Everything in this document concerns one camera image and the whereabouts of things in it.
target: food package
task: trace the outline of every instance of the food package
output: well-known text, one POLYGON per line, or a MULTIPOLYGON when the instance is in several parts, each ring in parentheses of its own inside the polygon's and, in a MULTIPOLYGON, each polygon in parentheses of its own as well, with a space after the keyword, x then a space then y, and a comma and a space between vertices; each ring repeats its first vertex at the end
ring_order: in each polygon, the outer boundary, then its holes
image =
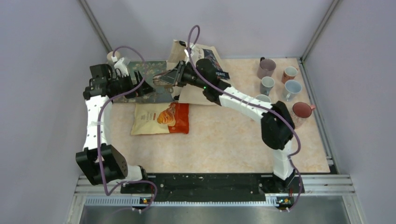
MULTIPOLYGON (((179 61, 184 60, 189 61, 186 50, 186 42, 183 41, 173 41, 172 50, 170 52, 169 58, 166 61, 166 69, 170 70, 176 67, 179 61)), ((206 46, 202 44, 191 43, 191 57, 193 62, 197 62, 201 58, 207 58, 212 61, 214 67, 216 68, 216 75, 219 76, 223 81, 233 85, 227 68, 220 59, 219 54, 214 46, 206 46)), ((179 96, 179 103, 186 104, 199 104, 199 105, 216 105, 210 102, 202 94, 202 89, 192 85, 186 85, 184 87, 173 87, 172 97, 179 96)))
POLYGON ((178 102, 162 104, 137 104, 131 135, 138 134, 188 134, 189 105, 178 102))

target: beige table surface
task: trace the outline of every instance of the beige table surface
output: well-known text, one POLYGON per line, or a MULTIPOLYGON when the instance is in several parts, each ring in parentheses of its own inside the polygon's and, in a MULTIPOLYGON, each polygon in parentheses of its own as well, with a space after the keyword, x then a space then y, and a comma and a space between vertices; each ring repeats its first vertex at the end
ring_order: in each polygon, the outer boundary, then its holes
MULTIPOLYGON (((259 59, 224 59, 235 88, 252 97, 260 93, 256 76, 259 59)), ((281 100, 284 68, 295 66, 294 58, 274 59, 275 86, 270 92, 272 102, 281 100)), ((303 78, 296 77, 303 86, 303 78)), ((309 103, 307 91, 293 101, 309 103)), ((134 123, 135 104, 114 104, 112 109, 112 144, 130 165, 141 165, 147 172, 157 173, 271 173, 272 149, 261 139, 260 125, 229 108, 190 105, 190 133, 130 135, 134 123)), ((317 124, 311 116, 296 130, 301 139, 301 152, 293 162, 300 172, 329 172, 317 124)), ((293 149, 297 148, 293 138, 293 149)))

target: paper bag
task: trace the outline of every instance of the paper bag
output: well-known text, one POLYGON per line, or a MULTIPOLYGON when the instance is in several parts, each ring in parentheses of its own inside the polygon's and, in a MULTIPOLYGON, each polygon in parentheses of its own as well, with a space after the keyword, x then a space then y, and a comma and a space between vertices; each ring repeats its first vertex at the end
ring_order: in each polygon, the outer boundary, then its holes
MULTIPOLYGON (((166 61, 166 69, 170 70, 176 67, 179 61, 184 60, 189 61, 187 56, 187 43, 183 41, 173 41, 172 51, 170 52, 169 58, 166 61)), ((191 57, 193 62, 201 58, 207 58, 212 61, 214 67, 219 71, 218 76, 225 82, 232 84, 231 77, 228 74, 227 68, 223 64, 220 56, 218 55, 216 48, 214 46, 206 46, 202 44, 191 44, 191 57)), ((185 104, 199 104, 199 105, 216 105, 210 102, 202 93, 202 89, 196 86, 187 84, 184 87, 173 87, 172 97, 179 96, 179 103, 185 104)))

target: red mug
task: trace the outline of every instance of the red mug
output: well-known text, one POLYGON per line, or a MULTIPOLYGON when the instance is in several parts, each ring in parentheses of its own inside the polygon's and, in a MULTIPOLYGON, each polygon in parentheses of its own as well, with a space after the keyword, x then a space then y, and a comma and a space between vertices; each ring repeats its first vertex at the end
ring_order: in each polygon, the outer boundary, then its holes
POLYGON ((315 105, 309 105, 303 102, 295 103, 291 109, 291 119, 293 120, 295 128, 299 128, 307 118, 312 115, 315 105))

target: gray floor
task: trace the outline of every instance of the gray floor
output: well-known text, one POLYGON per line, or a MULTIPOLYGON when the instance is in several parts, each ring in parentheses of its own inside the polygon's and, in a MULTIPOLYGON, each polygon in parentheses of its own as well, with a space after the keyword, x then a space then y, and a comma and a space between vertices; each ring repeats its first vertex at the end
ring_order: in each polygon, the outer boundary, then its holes
POLYGON ((268 207, 152 207, 139 215, 121 207, 86 206, 80 224, 349 224, 342 197, 302 197, 291 212, 268 207))

